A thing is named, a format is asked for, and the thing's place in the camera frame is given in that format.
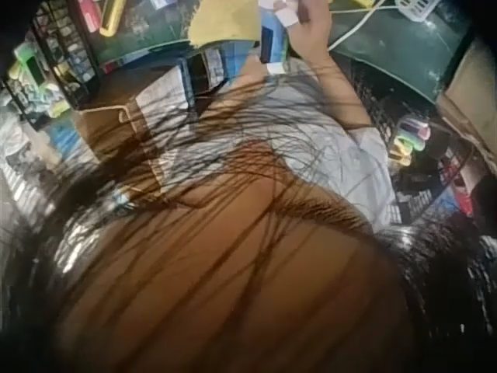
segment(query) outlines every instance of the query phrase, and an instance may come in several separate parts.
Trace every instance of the yellow item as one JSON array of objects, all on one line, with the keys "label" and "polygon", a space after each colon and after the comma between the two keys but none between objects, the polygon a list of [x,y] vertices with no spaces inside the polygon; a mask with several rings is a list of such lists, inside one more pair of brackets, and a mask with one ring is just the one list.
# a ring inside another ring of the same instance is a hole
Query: yellow item
[{"label": "yellow item", "polygon": [[62,99],[56,103],[52,103],[47,110],[47,114],[50,118],[57,118],[69,109],[71,109],[69,103],[65,99]]},{"label": "yellow item", "polygon": [[19,61],[16,61],[9,69],[9,78],[12,80],[19,79],[22,68],[23,67],[21,66],[21,63]]},{"label": "yellow item", "polygon": [[116,35],[121,17],[123,16],[126,0],[106,0],[102,12],[102,25],[100,34],[105,37]]},{"label": "yellow item", "polygon": [[399,150],[399,152],[402,153],[402,155],[412,154],[412,145],[410,143],[403,141],[400,138],[395,138],[394,145]]},{"label": "yellow item", "polygon": [[220,40],[257,41],[260,37],[258,0],[202,0],[188,28],[194,47]]},{"label": "yellow item", "polygon": [[376,0],[353,0],[354,2],[361,4],[364,8],[372,8]]},{"label": "yellow item", "polygon": [[411,160],[412,160],[410,155],[401,156],[392,153],[388,155],[388,158],[404,167],[409,167],[411,165]]}]

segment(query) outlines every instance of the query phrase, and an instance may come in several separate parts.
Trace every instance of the dark hair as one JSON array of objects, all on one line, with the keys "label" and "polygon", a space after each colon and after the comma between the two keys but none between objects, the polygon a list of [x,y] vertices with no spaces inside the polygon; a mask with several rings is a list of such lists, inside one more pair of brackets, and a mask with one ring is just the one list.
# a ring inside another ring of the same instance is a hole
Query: dark hair
[{"label": "dark hair", "polygon": [[[6,245],[0,252],[3,371],[76,368],[66,365],[54,349],[54,330],[57,320],[80,296],[85,277],[96,266],[108,263],[108,256],[92,251],[97,242],[95,234],[118,218],[133,220],[145,212],[153,214],[178,203],[176,197],[158,197],[158,191],[150,186],[133,200],[117,204],[115,190],[144,177],[143,167],[156,157],[157,144],[165,149],[185,148],[210,138],[206,134],[181,134],[183,128],[198,122],[190,113],[180,110],[168,120],[172,117],[181,117],[182,121],[167,131],[152,131],[151,136],[141,139],[141,145],[128,139],[108,151],[97,166],[90,163],[66,170],[64,182],[50,195],[49,213],[29,220],[16,215],[9,240],[3,242]],[[292,124],[291,118],[250,110],[238,115],[237,120],[247,125],[255,121]],[[106,133],[100,134],[102,142],[111,138],[120,125],[109,123]],[[191,180],[228,156],[201,154],[179,164],[173,175],[178,177],[172,177],[175,181],[169,189],[178,188],[178,195],[183,195],[185,190],[179,188],[184,180]],[[235,172],[243,173],[244,169]],[[133,234],[128,232],[123,242]],[[431,217],[411,227],[387,228],[377,233],[375,240],[394,259],[403,276],[415,330],[415,365],[410,368],[449,371],[493,361],[497,351],[497,254],[495,247],[480,237],[472,221],[458,214],[450,221]]]}]

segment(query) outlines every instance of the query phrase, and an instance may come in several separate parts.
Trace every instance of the cardboard box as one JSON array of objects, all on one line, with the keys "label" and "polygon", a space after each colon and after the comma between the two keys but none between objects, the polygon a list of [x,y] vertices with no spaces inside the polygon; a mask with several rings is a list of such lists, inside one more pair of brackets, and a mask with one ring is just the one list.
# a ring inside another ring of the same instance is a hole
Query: cardboard box
[{"label": "cardboard box", "polygon": [[104,78],[98,95],[75,114],[75,126],[96,158],[106,161],[123,146],[147,159],[127,173],[122,190],[133,202],[160,197],[171,160],[154,141],[167,131],[168,112],[186,112],[181,66],[152,71],[117,71]]}]

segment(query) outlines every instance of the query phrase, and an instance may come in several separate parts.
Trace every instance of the plastic basket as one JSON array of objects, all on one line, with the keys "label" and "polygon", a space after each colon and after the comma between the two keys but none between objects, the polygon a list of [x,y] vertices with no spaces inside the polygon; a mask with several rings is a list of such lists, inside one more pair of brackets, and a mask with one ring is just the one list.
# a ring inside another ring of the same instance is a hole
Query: plastic basket
[{"label": "plastic basket", "polygon": [[414,22],[423,22],[440,0],[395,0],[400,13]]}]

